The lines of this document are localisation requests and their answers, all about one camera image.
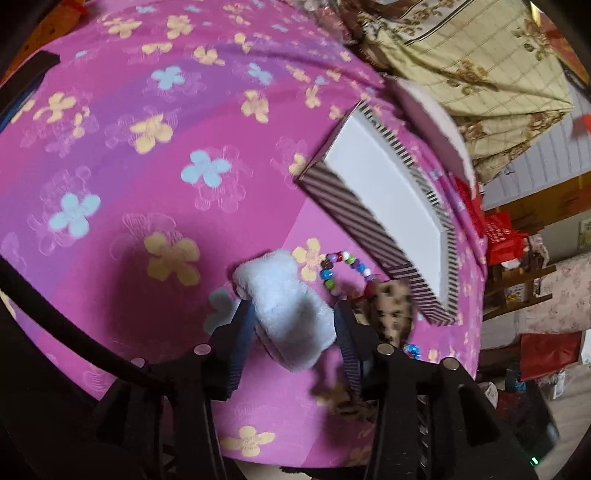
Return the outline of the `striped cardboard box tray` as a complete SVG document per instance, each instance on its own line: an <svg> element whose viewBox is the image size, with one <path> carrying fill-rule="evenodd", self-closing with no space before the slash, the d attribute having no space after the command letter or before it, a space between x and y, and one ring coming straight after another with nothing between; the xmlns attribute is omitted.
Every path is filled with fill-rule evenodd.
<svg viewBox="0 0 591 480"><path fill-rule="evenodd" d="M367 103L342 119L297 183L389 278L410 285L429 323L456 322L460 267L453 222L426 175Z"/></svg>

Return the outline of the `pink floral bedsheet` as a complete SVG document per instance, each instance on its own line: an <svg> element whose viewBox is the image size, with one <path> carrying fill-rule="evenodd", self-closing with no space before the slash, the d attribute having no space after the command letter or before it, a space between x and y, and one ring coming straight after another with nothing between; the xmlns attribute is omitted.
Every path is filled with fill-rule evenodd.
<svg viewBox="0 0 591 480"><path fill-rule="evenodd" d="M238 300L235 267L283 249L369 256L294 179L360 102L428 174L456 229L457 322L411 350L475 372L486 244L389 79L280 1L98 1L1 135L1 254L125 359L173 359Z"/></svg>

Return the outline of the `red gift bag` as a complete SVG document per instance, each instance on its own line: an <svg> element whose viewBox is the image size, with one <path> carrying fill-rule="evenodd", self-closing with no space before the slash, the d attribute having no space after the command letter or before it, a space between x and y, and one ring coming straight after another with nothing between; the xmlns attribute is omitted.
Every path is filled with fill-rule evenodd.
<svg viewBox="0 0 591 480"><path fill-rule="evenodd" d="M528 235L513 228L509 212L486 214L485 233L488 241L486 258L489 266L523 258Z"/></svg>

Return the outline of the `light blue fluffy scrunchie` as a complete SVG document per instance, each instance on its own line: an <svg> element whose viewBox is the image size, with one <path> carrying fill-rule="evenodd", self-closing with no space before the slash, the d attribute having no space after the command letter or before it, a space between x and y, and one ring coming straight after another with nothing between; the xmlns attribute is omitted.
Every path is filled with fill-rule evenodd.
<svg viewBox="0 0 591 480"><path fill-rule="evenodd" d="M332 308L298 278L297 262L286 250L240 264L232 282L240 299L252 301L256 334L284 369L308 370L334 344Z"/></svg>

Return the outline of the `beige floral blanket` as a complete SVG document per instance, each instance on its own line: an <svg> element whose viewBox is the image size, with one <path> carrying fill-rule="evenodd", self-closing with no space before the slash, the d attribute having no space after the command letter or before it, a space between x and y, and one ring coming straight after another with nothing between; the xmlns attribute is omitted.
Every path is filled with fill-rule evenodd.
<svg viewBox="0 0 591 480"><path fill-rule="evenodd" d="M424 87L491 182L573 109L546 35L521 1L339 1L377 70Z"/></svg>

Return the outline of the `white pink pillow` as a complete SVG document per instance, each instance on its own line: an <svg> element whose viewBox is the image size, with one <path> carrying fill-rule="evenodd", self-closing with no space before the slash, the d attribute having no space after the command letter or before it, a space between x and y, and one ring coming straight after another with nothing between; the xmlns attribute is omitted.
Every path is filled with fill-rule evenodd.
<svg viewBox="0 0 591 480"><path fill-rule="evenodd" d="M476 172L463 137L451 115L426 88L398 77L390 89L404 113L428 143L445 169L464 182L475 195Z"/></svg>

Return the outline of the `wooden chair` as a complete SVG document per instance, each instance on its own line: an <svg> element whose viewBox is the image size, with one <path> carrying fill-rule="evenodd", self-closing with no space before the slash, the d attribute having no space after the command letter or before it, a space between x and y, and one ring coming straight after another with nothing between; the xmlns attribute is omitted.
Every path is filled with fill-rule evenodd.
<svg viewBox="0 0 591 480"><path fill-rule="evenodd" d="M541 294L536 284L556 270L555 265L511 270L504 269L501 264L490 266L483 300L483 320L492 320L551 300L553 294Z"/></svg>

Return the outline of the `red cushion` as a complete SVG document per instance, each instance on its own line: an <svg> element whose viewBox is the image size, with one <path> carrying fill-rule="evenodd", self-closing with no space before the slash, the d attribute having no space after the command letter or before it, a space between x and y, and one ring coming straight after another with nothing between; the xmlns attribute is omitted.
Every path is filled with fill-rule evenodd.
<svg viewBox="0 0 591 480"><path fill-rule="evenodd" d="M478 237L483 238L485 236L486 221L482 210L482 196L477 194L473 197L472 191L467 183L456 176L452 176L452 179L477 231Z"/></svg>

